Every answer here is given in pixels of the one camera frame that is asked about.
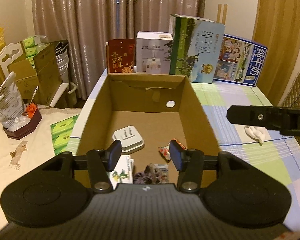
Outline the small white medicine box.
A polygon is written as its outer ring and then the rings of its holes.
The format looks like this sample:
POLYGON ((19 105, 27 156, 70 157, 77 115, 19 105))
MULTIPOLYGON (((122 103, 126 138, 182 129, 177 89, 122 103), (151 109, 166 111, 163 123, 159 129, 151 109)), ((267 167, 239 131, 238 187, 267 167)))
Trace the small white medicine box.
POLYGON ((133 183, 133 167, 134 160, 130 157, 130 155, 122 155, 119 158, 114 170, 109 174, 113 188, 115 188, 119 183, 133 183))

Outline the red snack packet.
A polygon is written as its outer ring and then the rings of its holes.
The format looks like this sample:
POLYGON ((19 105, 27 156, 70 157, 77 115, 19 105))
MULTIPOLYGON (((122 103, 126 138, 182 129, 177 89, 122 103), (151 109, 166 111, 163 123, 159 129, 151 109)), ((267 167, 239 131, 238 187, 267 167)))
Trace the red snack packet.
MULTIPOLYGON (((178 139, 174 138, 172 140, 176 141, 183 150, 186 148, 178 139)), ((169 144, 164 147, 158 147, 158 151, 160 155, 165 159, 166 162, 169 162, 171 160, 169 144)))

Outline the black white lighter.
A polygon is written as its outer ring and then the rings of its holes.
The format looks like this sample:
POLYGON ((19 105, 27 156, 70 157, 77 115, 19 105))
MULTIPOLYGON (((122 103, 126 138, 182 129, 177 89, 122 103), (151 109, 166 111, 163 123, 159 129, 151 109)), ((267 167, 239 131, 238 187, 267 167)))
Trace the black white lighter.
POLYGON ((168 164, 155 164, 155 166, 157 168, 157 178, 159 183, 169 183, 168 164))

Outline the white square plug adapter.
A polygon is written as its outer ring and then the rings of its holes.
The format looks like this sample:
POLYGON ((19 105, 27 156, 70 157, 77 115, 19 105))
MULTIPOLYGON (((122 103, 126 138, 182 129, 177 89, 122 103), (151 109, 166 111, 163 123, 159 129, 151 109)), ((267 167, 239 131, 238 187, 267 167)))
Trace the white square plug adapter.
POLYGON ((134 126, 127 126, 116 130, 112 135, 112 139, 121 142, 122 155, 130 155, 141 150, 145 145, 142 136, 134 126))

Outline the white cloth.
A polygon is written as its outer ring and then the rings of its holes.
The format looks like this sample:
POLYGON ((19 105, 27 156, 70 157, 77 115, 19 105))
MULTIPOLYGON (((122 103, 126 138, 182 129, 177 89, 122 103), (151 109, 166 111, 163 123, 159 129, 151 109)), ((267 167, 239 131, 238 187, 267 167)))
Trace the white cloth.
POLYGON ((245 126, 244 130, 245 133, 252 139, 258 141, 260 144, 264 143, 267 131, 264 127, 245 126))

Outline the checked tablecloth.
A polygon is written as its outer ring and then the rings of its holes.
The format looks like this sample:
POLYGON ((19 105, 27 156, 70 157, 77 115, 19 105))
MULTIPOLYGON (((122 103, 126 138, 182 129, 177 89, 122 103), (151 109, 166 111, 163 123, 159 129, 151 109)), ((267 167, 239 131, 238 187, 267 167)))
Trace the checked tablecloth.
MULTIPOLYGON (((91 109, 98 91, 107 74, 100 77, 81 112, 91 109)), ((285 225, 300 230, 300 146, 293 137, 284 137, 277 131, 266 131, 263 144, 249 137, 242 125, 228 122, 226 112, 232 105, 269 106, 270 102, 257 87, 235 85, 215 81, 212 83, 191 83, 202 104, 218 141, 220 151, 228 151, 255 166, 285 185, 292 196, 292 205, 285 225)), ((79 141, 86 118, 78 117, 67 149, 77 154, 79 141)))

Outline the green tissue pack on bed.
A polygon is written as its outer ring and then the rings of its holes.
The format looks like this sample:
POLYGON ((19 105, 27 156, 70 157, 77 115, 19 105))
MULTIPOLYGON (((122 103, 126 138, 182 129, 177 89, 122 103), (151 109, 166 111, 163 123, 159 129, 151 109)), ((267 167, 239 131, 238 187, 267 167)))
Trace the green tissue pack on bed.
POLYGON ((55 155, 64 152, 79 115, 74 115, 50 125, 52 145, 55 155))

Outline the open cardboard box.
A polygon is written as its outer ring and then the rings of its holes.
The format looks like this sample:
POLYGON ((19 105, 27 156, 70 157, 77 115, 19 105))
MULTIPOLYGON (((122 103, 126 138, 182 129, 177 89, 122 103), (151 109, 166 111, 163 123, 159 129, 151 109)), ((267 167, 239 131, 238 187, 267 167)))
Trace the open cardboard box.
POLYGON ((150 163, 163 164, 158 148, 172 139, 206 155, 217 155, 221 150, 202 104, 185 76, 109 74, 91 109, 79 116, 87 122, 78 155, 106 149, 116 130, 134 126, 145 142, 143 149, 131 156, 135 172, 150 163))

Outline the dark wooden tray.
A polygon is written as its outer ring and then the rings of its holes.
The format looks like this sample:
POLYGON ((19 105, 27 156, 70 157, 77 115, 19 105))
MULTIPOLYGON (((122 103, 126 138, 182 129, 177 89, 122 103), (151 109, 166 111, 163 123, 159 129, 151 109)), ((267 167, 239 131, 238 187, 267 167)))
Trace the dark wooden tray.
POLYGON ((23 127, 17 129, 16 131, 9 131, 6 128, 3 128, 4 132, 6 133, 8 138, 20 140, 23 137, 29 135, 30 133, 34 132, 37 128, 38 124, 40 123, 42 119, 42 115, 39 111, 39 109, 36 109, 34 112, 33 117, 31 118, 30 122, 23 127))

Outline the wooden door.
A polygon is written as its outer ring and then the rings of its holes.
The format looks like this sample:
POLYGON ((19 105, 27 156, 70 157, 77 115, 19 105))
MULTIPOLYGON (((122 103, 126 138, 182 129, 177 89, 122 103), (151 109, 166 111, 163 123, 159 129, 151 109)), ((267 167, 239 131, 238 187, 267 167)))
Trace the wooden door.
POLYGON ((300 49, 300 0, 258 0, 253 40, 268 48, 257 86, 278 105, 300 49))

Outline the stacked cardboard boxes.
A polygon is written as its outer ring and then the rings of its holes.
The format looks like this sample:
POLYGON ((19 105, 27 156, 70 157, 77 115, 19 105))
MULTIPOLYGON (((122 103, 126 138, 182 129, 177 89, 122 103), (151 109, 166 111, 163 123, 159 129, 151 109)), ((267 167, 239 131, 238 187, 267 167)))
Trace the stacked cardboard boxes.
POLYGON ((4 46, 0 52, 0 67, 5 76, 16 74, 15 82, 24 100, 50 105, 62 84, 54 47, 46 47, 33 57, 34 64, 26 58, 22 42, 4 46))

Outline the white printed bag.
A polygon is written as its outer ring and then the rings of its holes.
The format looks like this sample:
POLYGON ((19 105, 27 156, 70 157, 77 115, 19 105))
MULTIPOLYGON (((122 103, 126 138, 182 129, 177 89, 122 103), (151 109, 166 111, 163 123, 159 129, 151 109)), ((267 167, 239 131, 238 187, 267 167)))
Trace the white printed bag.
POLYGON ((6 129, 12 126, 25 109, 15 78, 15 72, 10 72, 0 86, 0 123, 6 129))

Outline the red gift box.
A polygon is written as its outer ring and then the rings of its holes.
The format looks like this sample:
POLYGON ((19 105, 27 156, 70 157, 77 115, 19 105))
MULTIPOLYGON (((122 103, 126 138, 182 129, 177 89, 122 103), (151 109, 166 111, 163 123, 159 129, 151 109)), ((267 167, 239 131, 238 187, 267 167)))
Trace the red gift box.
POLYGON ((106 46, 109 73, 133 73, 135 66, 135 40, 113 39, 106 46))

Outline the green blue milk carton box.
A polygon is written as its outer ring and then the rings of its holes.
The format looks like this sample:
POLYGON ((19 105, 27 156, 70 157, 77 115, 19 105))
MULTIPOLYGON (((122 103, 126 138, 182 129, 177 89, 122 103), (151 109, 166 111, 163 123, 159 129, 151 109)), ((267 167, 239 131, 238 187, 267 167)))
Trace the green blue milk carton box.
POLYGON ((173 36, 170 74, 191 82, 211 83, 218 63, 225 25, 209 19, 170 15, 173 36))

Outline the white appliance box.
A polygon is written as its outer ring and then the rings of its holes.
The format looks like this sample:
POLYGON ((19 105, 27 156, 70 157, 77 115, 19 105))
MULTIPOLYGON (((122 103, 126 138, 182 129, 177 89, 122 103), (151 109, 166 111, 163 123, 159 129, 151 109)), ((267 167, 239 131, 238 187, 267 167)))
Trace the white appliance box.
POLYGON ((136 72, 169 74, 173 37, 170 33, 138 31, 136 72))

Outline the white striped bag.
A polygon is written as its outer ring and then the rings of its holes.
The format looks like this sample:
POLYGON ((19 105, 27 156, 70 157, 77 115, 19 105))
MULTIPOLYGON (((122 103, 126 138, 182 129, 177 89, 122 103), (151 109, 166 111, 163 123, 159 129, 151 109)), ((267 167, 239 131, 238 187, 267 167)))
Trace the white striped bag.
POLYGON ((69 83, 69 42, 68 40, 61 40, 55 43, 55 55, 58 65, 58 70, 63 83, 69 83))

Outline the green tissue packs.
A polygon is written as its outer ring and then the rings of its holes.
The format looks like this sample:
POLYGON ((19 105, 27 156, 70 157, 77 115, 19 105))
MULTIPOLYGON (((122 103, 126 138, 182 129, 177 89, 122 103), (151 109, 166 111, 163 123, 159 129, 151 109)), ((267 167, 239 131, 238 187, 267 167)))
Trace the green tissue packs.
POLYGON ((23 40, 26 59, 34 67, 34 57, 49 45, 47 37, 44 35, 34 35, 23 40))

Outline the wooden sticks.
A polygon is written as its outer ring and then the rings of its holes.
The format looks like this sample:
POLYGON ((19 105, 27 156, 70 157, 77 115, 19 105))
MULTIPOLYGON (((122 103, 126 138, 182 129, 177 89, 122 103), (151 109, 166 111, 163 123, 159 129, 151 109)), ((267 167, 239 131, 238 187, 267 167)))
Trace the wooden sticks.
POLYGON ((227 16, 228 5, 227 4, 219 4, 217 10, 217 23, 221 23, 223 25, 226 24, 226 16, 227 16))

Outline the brown curtain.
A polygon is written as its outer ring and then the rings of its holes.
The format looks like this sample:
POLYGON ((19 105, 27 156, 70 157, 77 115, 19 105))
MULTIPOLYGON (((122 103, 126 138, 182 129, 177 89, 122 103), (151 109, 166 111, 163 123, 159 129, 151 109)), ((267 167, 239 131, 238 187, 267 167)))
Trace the brown curtain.
POLYGON ((34 31, 67 40, 70 74, 86 99, 106 68, 107 41, 167 32, 171 14, 203 16, 205 0, 32 0, 34 31))

